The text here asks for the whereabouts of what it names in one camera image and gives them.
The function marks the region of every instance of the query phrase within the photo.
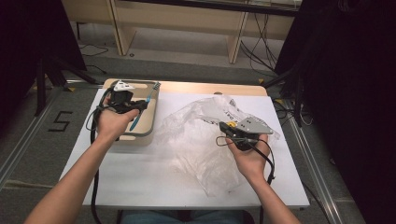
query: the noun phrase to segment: plastic bag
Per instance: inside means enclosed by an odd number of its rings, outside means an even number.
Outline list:
[[[238,122],[249,117],[254,116],[241,111],[230,96],[205,98],[165,118],[155,139],[157,144],[175,151],[177,169],[195,176],[207,196],[216,196],[246,182],[230,149],[217,145],[217,137],[225,136],[219,130],[219,122]],[[269,136],[278,139],[279,134]]]

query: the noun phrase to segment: person's left hand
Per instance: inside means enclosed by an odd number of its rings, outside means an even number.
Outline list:
[[[124,114],[117,114],[108,109],[103,110],[98,122],[98,138],[103,136],[116,140],[123,133],[125,133],[128,123],[138,114],[138,109],[133,109]]]

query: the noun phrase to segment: floor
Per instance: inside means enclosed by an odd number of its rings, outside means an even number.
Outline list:
[[[77,33],[76,24],[73,22],[71,24],[74,32]],[[225,43],[225,36],[223,35],[208,35],[179,31],[139,29],[127,55],[120,56],[117,52],[117,46],[114,41],[115,39],[113,31],[110,26],[87,23],[81,24],[79,26],[79,29],[81,37],[78,43],[81,47],[81,53],[83,55],[86,55],[86,58],[90,57],[90,55],[94,55],[94,57],[101,57],[104,59],[113,58],[122,60],[207,65],[235,69],[244,68],[255,69],[258,70],[258,72],[268,71],[268,69],[264,66],[253,63],[249,59],[249,57],[243,54],[242,51],[239,52],[237,62],[235,64],[230,64],[228,62],[228,52]],[[257,43],[256,38],[244,38],[243,41],[249,49],[253,49]],[[282,49],[283,42],[279,40],[268,40],[268,43],[271,51],[275,54],[275,56],[278,55],[278,53]],[[269,63],[262,42],[256,47],[255,53],[258,55],[258,57]],[[89,66],[88,69],[97,72],[98,69],[102,68],[100,65],[96,64],[96,67]],[[107,68],[106,71],[108,73],[111,73],[111,67]],[[273,98],[279,97],[279,88],[280,87],[278,86],[271,88],[271,90],[268,90],[268,94]],[[27,128],[29,120],[33,118],[30,115],[26,116],[26,113],[29,114],[29,112],[32,111],[26,110],[18,115],[21,118],[19,122],[24,123],[25,128]],[[284,128],[284,134],[287,137],[288,144],[290,146],[290,152],[293,159],[295,160],[295,164],[299,172],[300,178],[305,182],[309,189],[313,190],[314,195],[318,196],[318,185],[315,182],[313,178],[313,172],[310,169],[308,162],[306,161],[306,155],[304,154],[301,147],[299,147],[300,142],[299,139],[296,138],[296,131],[292,128],[292,119],[280,119],[280,122],[283,125],[282,127]],[[320,174],[324,179],[325,186],[330,192],[332,200],[336,205],[336,211],[339,212],[338,216],[341,218],[340,222],[331,221],[331,223],[364,223],[359,209],[357,208],[353,199],[350,197],[350,194],[347,191],[347,187],[345,186],[342,177],[339,175],[336,166],[330,163],[331,157],[320,139],[320,134],[315,127],[315,122],[313,122],[312,125],[305,124],[301,130],[303,130],[304,132],[304,136],[306,138],[306,141],[309,143],[312,156],[316,160],[316,164],[319,167]],[[10,134],[13,136],[22,136],[22,133],[23,128],[13,129],[11,130]],[[16,143],[16,140],[13,140],[12,142],[5,141],[1,143],[1,147],[12,148],[12,146],[14,146]],[[25,193],[29,194],[29,192],[24,192],[18,197],[21,197],[21,199],[29,197],[29,195],[24,195]],[[320,210],[318,202],[315,201],[314,196],[308,191],[306,193],[311,202],[311,206],[305,208],[304,210],[293,210],[293,213],[303,223],[327,222],[326,217],[324,213]],[[15,201],[15,199],[12,199],[11,196],[7,195],[3,195],[2,197],[0,197],[0,200],[4,200],[5,202]],[[323,202],[324,199],[318,198],[318,200],[320,202]],[[2,211],[3,210],[0,209],[0,216],[5,214]],[[249,210],[249,212],[254,216],[256,223],[259,223],[259,210],[251,209]],[[2,220],[11,220],[12,218],[10,218],[10,216],[18,215],[16,211],[8,211],[7,214],[8,217],[0,217],[0,222],[2,222]],[[78,219],[78,223],[91,222],[92,219],[89,208],[84,208],[81,211],[81,216]]]

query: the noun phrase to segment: white tabletop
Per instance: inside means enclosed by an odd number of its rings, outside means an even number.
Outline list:
[[[98,91],[91,111],[98,105],[103,93],[104,90]],[[162,125],[162,120],[170,114],[190,102],[208,97],[213,95],[160,92],[154,132]],[[272,146],[276,160],[276,179],[271,186],[287,206],[307,207],[309,201],[271,98],[242,95],[231,97],[242,111],[265,120],[270,127],[280,133],[280,139]],[[90,131],[84,124],[62,176],[89,145]],[[182,173],[171,165],[175,159],[171,150],[163,150],[163,146],[154,142],[146,147],[116,143],[108,151],[100,167],[96,205],[119,209],[237,209],[260,206],[257,195],[248,183],[227,194],[208,197],[194,176]],[[83,204],[91,203],[91,195],[92,186]]]

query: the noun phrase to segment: person's lap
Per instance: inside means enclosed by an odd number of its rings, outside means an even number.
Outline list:
[[[181,221],[177,211],[123,211],[121,224],[201,224],[201,223],[218,223],[218,224],[242,224],[244,223],[243,211],[241,210],[219,210],[191,211],[189,221]]]

